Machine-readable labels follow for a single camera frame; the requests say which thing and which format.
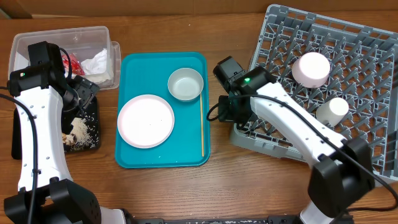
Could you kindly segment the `red snack wrapper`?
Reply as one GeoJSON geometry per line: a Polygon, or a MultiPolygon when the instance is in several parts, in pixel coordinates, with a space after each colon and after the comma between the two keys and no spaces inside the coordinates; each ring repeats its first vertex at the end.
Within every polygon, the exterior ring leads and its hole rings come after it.
{"type": "MultiPolygon", "coordinates": [[[[69,58],[72,60],[71,61],[72,76],[74,77],[75,75],[79,75],[79,76],[85,75],[85,71],[84,71],[80,61],[77,59],[76,54],[69,54],[69,58]]],[[[62,60],[63,60],[63,65],[65,67],[66,75],[68,75],[68,69],[69,69],[68,57],[65,54],[63,54],[62,60]]]]}

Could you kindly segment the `white napkin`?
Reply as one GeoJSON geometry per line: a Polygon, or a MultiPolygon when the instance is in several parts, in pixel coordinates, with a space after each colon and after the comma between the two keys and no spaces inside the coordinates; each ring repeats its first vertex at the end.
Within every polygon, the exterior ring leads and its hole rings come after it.
{"type": "Polygon", "coordinates": [[[106,82],[112,81],[112,77],[107,70],[108,62],[108,50],[106,48],[93,58],[82,61],[81,66],[85,78],[97,85],[105,85],[106,82]]]}

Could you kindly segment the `brown food scrap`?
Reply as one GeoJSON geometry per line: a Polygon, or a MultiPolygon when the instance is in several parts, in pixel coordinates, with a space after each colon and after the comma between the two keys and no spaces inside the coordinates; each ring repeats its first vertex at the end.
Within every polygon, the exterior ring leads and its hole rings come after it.
{"type": "Polygon", "coordinates": [[[62,134],[62,140],[64,145],[66,146],[74,146],[77,142],[77,138],[73,133],[70,134],[62,134]]]}

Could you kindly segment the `grey shallow bowl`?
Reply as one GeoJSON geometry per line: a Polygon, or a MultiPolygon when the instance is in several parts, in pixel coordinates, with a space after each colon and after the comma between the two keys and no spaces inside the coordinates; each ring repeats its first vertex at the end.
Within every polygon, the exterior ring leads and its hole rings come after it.
{"type": "Polygon", "coordinates": [[[192,68],[179,68],[168,79],[169,93],[180,101],[193,101],[204,88],[202,75],[192,68]]]}

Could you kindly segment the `large white plate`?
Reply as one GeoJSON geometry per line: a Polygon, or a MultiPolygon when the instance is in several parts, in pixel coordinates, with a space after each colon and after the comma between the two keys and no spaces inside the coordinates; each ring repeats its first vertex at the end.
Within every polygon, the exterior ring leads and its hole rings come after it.
{"type": "Polygon", "coordinates": [[[129,100],[118,114],[118,132],[130,146],[148,149],[162,144],[175,124],[172,107],[156,95],[139,95],[129,100]]]}

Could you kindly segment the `small white plate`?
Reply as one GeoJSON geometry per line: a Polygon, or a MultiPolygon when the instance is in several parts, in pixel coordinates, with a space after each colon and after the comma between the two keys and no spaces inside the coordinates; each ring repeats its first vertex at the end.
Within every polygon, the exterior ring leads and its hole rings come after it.
{"type": "Polygon", "coordinates": [[[324,55],[308,52],[294,62],[292,76],[306,88],[318,88],[326,83],[330,69],[331,65],[324,55]]]}

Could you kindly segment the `white paper cup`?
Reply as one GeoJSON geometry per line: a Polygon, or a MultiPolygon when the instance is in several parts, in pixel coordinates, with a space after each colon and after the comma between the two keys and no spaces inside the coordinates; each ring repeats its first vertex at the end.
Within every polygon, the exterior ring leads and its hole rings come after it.
{"type": "Polygon", "coordinates": [[[316,111],[316,119],[330,126],[336,126],[347,114],[349,104],[343,98],[332,98],[322,104],[316,111]]]}

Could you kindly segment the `grey dishwasher rack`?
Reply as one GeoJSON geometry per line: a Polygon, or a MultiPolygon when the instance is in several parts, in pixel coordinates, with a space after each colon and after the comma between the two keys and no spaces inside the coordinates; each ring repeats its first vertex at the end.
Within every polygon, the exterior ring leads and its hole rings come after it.
{"type": "Polygon", "coordinates": [[[373,171],[397,181],[397,34],[332,17],[272,4],[267,8],[250,68],[264,67],[309,113],[340,97],[348,113],[334,126],[372,150],[373,171]],[[330,75],[318,88],[292,77],[292,65],[305,53],[330,62],[330,75]]]}

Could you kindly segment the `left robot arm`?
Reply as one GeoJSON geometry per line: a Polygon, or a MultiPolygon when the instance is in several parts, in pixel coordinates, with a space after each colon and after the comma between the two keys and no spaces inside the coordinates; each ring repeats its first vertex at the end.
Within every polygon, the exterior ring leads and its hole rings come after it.
{"type": "Polygon", "coordinates": [[[28,46],[30,65],[11,72],[1,98],[16,104],[22,168],[18,193],[4,199],[13,223],[134,223],[125,209],[99,205],[90,190],[74,183],[63,135],[83,116],[99,86],[73,76],[63,48],[46,41],[28,46]]]}

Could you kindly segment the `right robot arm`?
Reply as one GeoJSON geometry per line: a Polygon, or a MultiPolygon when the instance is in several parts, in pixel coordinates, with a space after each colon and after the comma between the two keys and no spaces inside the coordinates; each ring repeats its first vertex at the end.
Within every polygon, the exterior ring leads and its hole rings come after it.
{"type": "Polygon", "coordinates": [[[371,191],[371,149],[361,138],[346,139],[296,103],[265,68],[245,71],[231,56],[213,74],[227,94],[221,96],[216,119],[238,129],[250,119],[270,123],[302,155],[312,170],[309,205],[299,223],[338,223],[347,208],[371,191]]]}

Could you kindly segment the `black rectangular tray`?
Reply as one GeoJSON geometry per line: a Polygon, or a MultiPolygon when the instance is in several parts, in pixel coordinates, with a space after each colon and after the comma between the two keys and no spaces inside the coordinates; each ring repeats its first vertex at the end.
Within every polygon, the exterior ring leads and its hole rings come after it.
{"type": "MultiPolygon", "coordinates": [[[[62,134],[66,154],[97,150],[101,145],[98,100],[96,97],[88,105],[84,118],[75,118],[70,134],[62,134]]],[[[14,110],[12,149],[13,159],[22,159],[21,126],[17,109],[14,110]]]]}

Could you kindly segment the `clear plastic storage bin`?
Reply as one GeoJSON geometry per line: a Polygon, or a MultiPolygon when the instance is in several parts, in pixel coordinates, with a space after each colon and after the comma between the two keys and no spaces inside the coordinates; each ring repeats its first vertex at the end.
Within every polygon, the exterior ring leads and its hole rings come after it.
{"type": "Polygon", "coordinates": [[[26,32],[14,37],[9,57],[9,69],[11,73],[15,70],[26,68],[30,65],[27,47],[30,44],[46,41],[58,45],[69,54],[76,54],[80,63],[86,59],[93,58],[104,48],[108,50],[107,70],[112,81],[105,85],[99,85],[101,90],[112,90],[119,87],[121,75],[121,49],[119,43],[112,41],[109,30],[105,26],[79,27],[71,29],[45,30],[37,32],[26,32]]]}

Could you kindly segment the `wooden chopstick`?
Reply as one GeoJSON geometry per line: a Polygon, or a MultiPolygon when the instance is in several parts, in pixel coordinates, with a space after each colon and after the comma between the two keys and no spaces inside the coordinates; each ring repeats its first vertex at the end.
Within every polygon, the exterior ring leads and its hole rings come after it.
{"type": "Polygon", "coordinates": [[[203,97],[200,94],[200,124],[201,124],[201,156],[205,156],[204,130],[203,130],[203,97]]]}

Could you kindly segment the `spilled rice pile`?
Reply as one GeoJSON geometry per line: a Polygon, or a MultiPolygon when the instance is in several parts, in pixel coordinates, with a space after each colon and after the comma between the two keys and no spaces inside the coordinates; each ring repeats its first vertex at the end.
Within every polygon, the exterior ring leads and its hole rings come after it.
{"type": "Polygon", "coordinates": [[[94,116],[86,115],[84,118],[75,118],[72,121],[73,133],[77,142],[74,146],[63,144],[65,152],[78,152],[97,149],[100,145],[100,125],[94,116]]]}

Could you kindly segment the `teal serving tray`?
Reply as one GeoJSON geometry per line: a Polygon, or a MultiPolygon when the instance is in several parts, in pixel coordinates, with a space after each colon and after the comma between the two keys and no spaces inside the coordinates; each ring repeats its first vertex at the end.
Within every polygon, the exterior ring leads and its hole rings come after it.
{"type": "Polygon", "coordinates": [[[172,107],[175,125],[171,135],[159,146],[139,149],[116,135],[115,160],[123,168],[164,168],[200,166],[210,157],[208,86],[202,91],[205,156],[201,156],[200,97],[191,102],[174,98],[167,88],[169,76],[177,69],[192,68],[207,81],[207,62],[198,52],[130,54],[121,62],[118,107],[139,95],[157,95],[172,107]]]}

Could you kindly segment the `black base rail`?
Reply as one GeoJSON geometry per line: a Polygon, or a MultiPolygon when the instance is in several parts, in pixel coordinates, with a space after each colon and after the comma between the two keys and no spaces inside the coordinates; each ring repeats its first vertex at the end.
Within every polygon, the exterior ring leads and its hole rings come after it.
{"type": "Polygon", "coordinates": [[[138,219],[131,218],[132,224],[296,224],[301,223],[296,215],[278,215],[267,218],[234,218],[234,219],[196,219],[196,220],[164,220],[163,218],[138,219]]]}

